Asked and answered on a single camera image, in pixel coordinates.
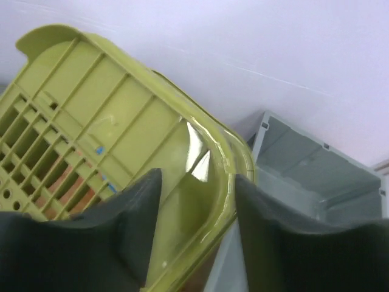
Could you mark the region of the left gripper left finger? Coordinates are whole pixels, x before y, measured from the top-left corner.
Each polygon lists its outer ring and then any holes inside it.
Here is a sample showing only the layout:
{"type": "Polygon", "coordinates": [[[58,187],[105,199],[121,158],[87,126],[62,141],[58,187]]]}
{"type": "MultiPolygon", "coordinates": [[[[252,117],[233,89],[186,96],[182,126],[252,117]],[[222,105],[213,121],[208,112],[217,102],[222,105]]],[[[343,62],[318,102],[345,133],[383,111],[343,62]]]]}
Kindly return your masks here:
{"type": "Polygon", "coordinates": [[[151,169],[68,220],[1,212],[2,291],[139,291],[156,230],[162,172],[151,169]]]}

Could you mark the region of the grey plastic bin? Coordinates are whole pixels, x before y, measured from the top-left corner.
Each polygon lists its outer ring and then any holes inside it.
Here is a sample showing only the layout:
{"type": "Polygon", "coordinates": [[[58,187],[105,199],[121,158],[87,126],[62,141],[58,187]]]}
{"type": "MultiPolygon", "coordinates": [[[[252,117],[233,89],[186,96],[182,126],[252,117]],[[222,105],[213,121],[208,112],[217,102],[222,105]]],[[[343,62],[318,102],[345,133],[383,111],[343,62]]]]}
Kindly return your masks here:
{"type": "MultiPolygon", "coordinates": [[[[257,187],[333,225],[386,218],[383,177],[313,135],[265,112],[253,141],[257,187]]],[[[224,237],[206,291],[249,291],[238,218],[224,237]]]]}

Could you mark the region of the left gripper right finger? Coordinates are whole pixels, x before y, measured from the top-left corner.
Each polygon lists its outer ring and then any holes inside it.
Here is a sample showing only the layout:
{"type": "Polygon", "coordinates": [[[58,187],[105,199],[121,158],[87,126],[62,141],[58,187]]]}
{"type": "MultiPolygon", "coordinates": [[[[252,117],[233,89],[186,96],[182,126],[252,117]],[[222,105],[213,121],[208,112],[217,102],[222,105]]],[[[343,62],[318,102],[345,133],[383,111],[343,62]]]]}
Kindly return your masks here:
{"type": "Polygon", "coordinates": [[[388,220],[333,225],[235,177],[249,291],[387,291],[388,220]]]}

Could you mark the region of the olive green plastic basin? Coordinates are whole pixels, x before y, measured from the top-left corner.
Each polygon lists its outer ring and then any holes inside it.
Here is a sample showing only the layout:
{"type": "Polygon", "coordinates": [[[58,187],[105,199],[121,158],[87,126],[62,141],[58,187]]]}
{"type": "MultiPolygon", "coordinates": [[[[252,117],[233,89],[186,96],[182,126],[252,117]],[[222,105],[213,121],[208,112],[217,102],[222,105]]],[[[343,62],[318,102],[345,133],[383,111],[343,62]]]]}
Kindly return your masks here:
{"type": "Polygon", "coordinates": [[[162,172],[145,286],[183,291],[236,218],[246,142],[169,79],[94,33],[51,24],[16,42],[1,96],[1,212],[68,220],[162,172]]]}

